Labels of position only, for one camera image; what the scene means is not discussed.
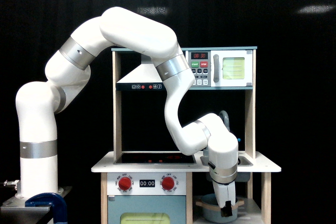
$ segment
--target oven window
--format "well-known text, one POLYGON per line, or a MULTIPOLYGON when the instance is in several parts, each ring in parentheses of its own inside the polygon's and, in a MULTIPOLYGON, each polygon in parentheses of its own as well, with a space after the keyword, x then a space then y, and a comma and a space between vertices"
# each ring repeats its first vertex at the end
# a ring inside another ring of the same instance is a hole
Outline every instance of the oven window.
POLYGON ((120 217, 120 224, 170 224, 170 218, 157 212, 125 212, 120 217))
POLYGON ((244 79, 245 78, 245 58, 223 58, 223 79, 244 79))

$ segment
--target wooden frame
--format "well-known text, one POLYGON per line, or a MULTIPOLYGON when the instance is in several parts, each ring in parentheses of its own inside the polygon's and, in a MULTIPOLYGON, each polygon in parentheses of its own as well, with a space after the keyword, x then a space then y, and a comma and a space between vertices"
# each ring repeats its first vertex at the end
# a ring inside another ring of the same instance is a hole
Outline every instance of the wooden frame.
MULTIPOLYGON (((113 64, 113 148, 114 160, 122 153, 121 147, 121 92, 116 91, 120 80, 120 53, 112 52, 113 64)), ((256 50, 253 50, 253 89, 245 91, 245 152, 256 159, 255 111, 256 107, 256 50)), ((193 223, 192 173, 186 173, 187 224, 193 223)), ((253 173, 246 185, 248 199, 253 199, 253 173)), ((101 173, 101 223, 108 223, 107 173, 101 173)), ((261 217, 264 224, 271 224, 271 173, 261 173, 261 217)))

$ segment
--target cooking pot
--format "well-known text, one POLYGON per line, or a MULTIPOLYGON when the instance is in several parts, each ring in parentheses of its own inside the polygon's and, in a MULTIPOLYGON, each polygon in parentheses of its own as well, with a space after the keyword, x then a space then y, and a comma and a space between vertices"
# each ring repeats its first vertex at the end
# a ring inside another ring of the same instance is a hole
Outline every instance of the cooking pot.
POLYGON ((236 204, 232 206, 232 216, 222 217, 215 194, 204 195, 196 201, 196 205, 202 207, 203 217, 216 223, 227 223, 237 219, 238 207, 243 204, 243 200, 237 200, 236 204))

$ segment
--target oven knob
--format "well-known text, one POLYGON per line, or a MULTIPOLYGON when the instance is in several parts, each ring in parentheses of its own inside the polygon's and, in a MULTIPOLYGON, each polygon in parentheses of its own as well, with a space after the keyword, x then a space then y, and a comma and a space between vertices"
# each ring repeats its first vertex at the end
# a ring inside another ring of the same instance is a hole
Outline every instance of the oven knob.
POLYGON ((162 188, 164 190, 171 190, 171 189, 173 189, 174 185, 175 185, 175 182, 174 182, 174 180, 173 180, 172 177, 165 177, 165 178, 163 178, 163 180, 162 180, 162 188))
POLYGON ((132 181, 127 177, 122 177, 118 182, 119 188, 124 191, 130 189, 131 184, 132 184, 132 181))

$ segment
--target microwave handle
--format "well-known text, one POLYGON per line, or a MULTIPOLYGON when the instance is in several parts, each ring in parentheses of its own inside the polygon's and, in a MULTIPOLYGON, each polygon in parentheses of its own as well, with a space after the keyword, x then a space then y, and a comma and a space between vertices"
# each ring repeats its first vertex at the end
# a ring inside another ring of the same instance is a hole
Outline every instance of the microwave handle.
POLYGON ((219 82, 219 56, 214 55, 214 82, 219 82))

